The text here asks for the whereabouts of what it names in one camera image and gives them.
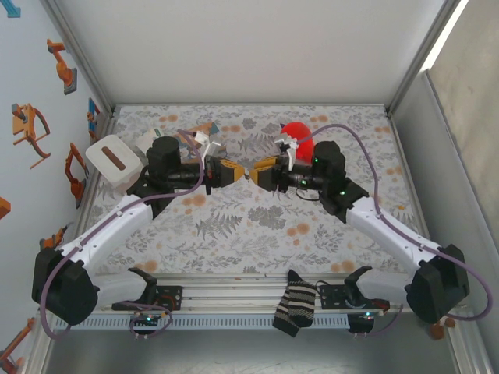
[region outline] white wall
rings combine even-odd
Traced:
[[[89,145],[87,107],[92,96],[81,74],[77,91],[68,96],[63,93],[55,58],[47,50],[48,38],[59,41],[55,28],[39,1],[14,2],[21,7],[19,19],[8,19],[0,8],[0,197],[12,204],[11,213],[0,220],[0,349],[37,309],[31,301],[31,285],[38,242],[76,220],[65,158],[70,142],[83,156]],[[62,56],[68,66],[75,66],[69,54],[62,52]],[[14,103],[38,108],[51,130],[39,142],[51,156],[32,170],[30,166],[38,160],[33,148],[27,142],[12,144],[21,137],[12,134]],[[77,178],[83,177],[76,161],[72,170]],[[68,230],[67,238],[72,237],[73,229]]]
[[[115,103],[385,103],[443,0],[58,0]]]
[[[430,70],[452,135],[499,243],[499,2],[469,2]]]
[[[457,245],[465,261],[486,279],[494,308],[479,327],[489,358],[499,372],[499,255],[465,173],[426,74],[412,83],[394,113],[405,158],[431,238]],[[475,312],[486,304],[482,286],[469,275],[469,303]]]

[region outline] striped sock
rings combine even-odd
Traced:
[[[288,288],[286,288],[286,291],[279,302],[278,308],[275,311],[272,326],[283,333],[287,333],[291,337],[295,337],[299,331],[299,327],[297,327],[297,325],[295,325],[289,318],[288,305],[289,291]]]
[[[288,273],[289,318],[298,327],[309,327],[313,323],[316,289],[305,282],[295,271]]]

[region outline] patterned mat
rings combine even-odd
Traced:
[[[380,176],[381,206],[413,230],[409,194],[395,141],[381,106],[129,106],[116,116],[114,134],[146,163],[135,140],[154,127],[167,135],[176,129],[213,122],[227,146],[227,158],[249,170],[255,161],[277,153],[273,139],[280,123],[305,122],[311,129],[344,123],[359,133]],[[333,139],[346,157],[348,176],[373,191],[373,178],[356,141],[329,129],[316,137]],[[189,154],[186,147],[182,155]],[[87,228],[121,199],[103,179]],[[99,273],[138,266],[150,273],[350,273],[359,266],[400,272],[399,264],[357,230],[328,215],[319,203],[266,192],[250,180],[206,196],[203,188],[175,199],[154,222],[136,231],[104,262]]]

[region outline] orange spot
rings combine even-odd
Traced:
[[[339,263],[333,263],[333,264],[331,265],[331,271],[332,271],[333,273],[339,273],[340,271],[342,271],[342,267],[340,266],[340,264],[339,264]]]
[[[296,226],[296,229],[301,235],[304,235],[309,232],[310,226],[308,224],[299,224],[298,226]]]
[[[195,195],[193,199],[195,206],[203,206],[206,203],[205,195]]]
[[[350,261],[349,259],[347,259],[346,261],[342,262],[342,268],[345,272],[351,273],[353,270],[355,270],[356,266],[353,263],[353,261]]]
[[[154,261],[153,259],[151,261],[147,261],[143,265],[144,270],[146,270],[148,273],[153,273],[157,270],[157,262]]]

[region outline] white container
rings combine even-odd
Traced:
[[[123,194],[143,169],[138,156],[116,135],[108,135],[89,146],[85,154],[104,178]]]

